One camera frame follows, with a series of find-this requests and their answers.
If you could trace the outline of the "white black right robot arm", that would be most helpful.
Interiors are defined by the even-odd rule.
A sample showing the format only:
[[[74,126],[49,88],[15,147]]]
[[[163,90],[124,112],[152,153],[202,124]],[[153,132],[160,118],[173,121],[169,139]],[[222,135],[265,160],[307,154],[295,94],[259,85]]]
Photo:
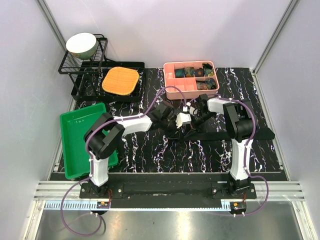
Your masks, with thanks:
[[[232,162],[228,173],[227,192],[232,198],[239,198],[251,185],[249,171],[250,151],[257,130],[256,117],[249,99],[235,100],[201,94],[196,99],[199,109],[191,116],[194,133],[191,141],[231,140]],[[201,125],[217,114],[224,116],[226,131],[201,132]]]

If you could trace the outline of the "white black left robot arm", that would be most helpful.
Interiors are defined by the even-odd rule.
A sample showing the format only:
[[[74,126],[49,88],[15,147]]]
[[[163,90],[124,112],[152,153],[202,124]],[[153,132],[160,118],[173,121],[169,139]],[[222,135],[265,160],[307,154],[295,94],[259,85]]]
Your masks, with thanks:
[[[177,130],[174,107],[167,101],[161,102],[145,113],[132,116],[112,116],[103,113],[83,139],[89,154],[90,192],[97,198],[108,193],[109,158],[114,154],[123,136],[162,129],[168,133]]]

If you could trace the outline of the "rolled colourful large tie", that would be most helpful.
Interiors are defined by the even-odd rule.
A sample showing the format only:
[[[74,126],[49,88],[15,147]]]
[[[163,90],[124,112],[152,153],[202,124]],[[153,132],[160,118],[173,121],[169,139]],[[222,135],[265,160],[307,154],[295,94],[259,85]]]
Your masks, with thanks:
[[[197,79],[195,82],[198,91],[215,90],[217,88],[214,78]]]

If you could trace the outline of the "black marbled table mat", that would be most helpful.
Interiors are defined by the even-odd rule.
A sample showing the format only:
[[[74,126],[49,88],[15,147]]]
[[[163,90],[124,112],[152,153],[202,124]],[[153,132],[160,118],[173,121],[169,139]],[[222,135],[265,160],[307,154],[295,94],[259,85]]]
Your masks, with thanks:
[[[244,67],[218,67],[219,94],[225,98],[248,99],[258,126],[268,126],[252,72]],[[138,103],[107,103],[105,108],[116,116],[142,113],[149,104],[158,105],[165,96],[156,97],[164,86],[161,68],[145,71],[144,92]],[[162,130],[124,136],[118,147],[118,164],[113,173],[221,173],[232,165],[230,141],[177,141]],[[285,181],[287,175],[280,155],[271,140],[254,141],[250,152],[250,171],[269,181]]]

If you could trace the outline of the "pink divided organizer box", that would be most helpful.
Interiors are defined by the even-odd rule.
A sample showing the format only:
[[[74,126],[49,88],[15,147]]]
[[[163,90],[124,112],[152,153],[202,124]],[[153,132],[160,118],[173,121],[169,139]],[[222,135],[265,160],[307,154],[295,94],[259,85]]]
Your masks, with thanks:
[[[202,63],[210,63],[215,69],[215,76],[202,77],[183,77],[175,78],[175,69],[184,69],[186,67],[194,67],[194,70],[203,68]],[[193,99],[201,94],[214,95],[218,92],[220,84],[216,73],[214,63],[210,60],[197,61],[181,61],[181,62],[167,62],[163,65],[164,85],[167,87],[166,97],[169,100]],[[216,89],[214,90],[197,90],[196,80],[203,80],[206,78],[213,78],[216,82]]]

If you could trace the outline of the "rolled orange dark tie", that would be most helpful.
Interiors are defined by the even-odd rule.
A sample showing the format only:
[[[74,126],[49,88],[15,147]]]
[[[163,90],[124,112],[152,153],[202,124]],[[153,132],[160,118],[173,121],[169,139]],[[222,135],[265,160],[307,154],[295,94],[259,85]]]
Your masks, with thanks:
[[[204,76],[204,69],[203,68],[198,68],[194,70],[194,75],[196,77],[203,77]]]

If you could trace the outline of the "rolled black green tie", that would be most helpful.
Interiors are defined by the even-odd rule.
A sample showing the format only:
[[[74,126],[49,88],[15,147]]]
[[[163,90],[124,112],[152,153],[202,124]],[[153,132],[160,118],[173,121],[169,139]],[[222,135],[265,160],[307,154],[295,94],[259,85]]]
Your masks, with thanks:
[[[202,63],[203,74],[205,77],[213,77],[216,75],[215,68],[210,63]]]

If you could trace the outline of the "rolled green patterned tie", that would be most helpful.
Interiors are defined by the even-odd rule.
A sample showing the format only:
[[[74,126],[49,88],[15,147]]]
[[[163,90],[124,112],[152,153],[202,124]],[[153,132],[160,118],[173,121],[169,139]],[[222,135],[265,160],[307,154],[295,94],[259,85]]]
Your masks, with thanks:
[[[192,78],[195,76],[195,68],[194,67],[185,67],[183,69],[183,71],[184,71],[184,76],[186,78]]]

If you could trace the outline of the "rolled dark teal tie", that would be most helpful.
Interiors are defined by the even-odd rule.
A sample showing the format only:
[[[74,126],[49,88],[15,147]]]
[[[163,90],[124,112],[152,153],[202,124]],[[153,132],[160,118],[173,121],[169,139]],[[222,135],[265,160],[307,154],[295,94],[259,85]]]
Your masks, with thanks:
[[[185,71],[183,68],[177,68],[174,70],[175,78],[184,78],[185,77]]]

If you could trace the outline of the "orange woven square mat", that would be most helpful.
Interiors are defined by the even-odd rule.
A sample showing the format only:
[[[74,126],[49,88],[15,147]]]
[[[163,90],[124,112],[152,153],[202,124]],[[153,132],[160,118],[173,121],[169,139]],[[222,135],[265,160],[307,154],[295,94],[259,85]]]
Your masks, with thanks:
[[[139,73],[136,70],[117,66],[107,72],[101,86],[107,93],[128,96],[134,91],[138,80]]]

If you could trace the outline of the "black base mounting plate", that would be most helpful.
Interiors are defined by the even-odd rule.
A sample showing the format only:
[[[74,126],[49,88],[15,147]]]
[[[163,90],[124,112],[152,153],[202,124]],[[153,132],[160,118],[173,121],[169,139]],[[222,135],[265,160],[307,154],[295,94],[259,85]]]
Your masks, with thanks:
[[[250,179],[234,180],[228,173],[110,173],[97,187],[82,183],[81,199],[113,199],[138,196],[193,196],[214,199],[247,199],[257,197]]]

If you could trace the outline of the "green plastic tray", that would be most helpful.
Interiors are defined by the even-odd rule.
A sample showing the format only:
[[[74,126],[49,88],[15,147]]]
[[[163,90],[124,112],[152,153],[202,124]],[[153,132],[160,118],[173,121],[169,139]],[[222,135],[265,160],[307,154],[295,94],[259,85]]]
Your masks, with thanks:
[[[84,135],[105,112],[105,104],[98,103],[60,115],[63,163],[66,179],[72,180],[89,174],[90,156],[85,150]]]

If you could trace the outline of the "white green ceramic bowl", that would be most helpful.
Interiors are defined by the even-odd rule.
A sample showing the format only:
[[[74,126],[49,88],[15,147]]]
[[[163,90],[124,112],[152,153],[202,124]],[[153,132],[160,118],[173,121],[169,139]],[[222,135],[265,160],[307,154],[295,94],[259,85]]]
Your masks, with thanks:
[[[95,35],[87,32],[78,33],[70,37],[66,42],[66,49],[77,59],[89,60],[98,48]]]

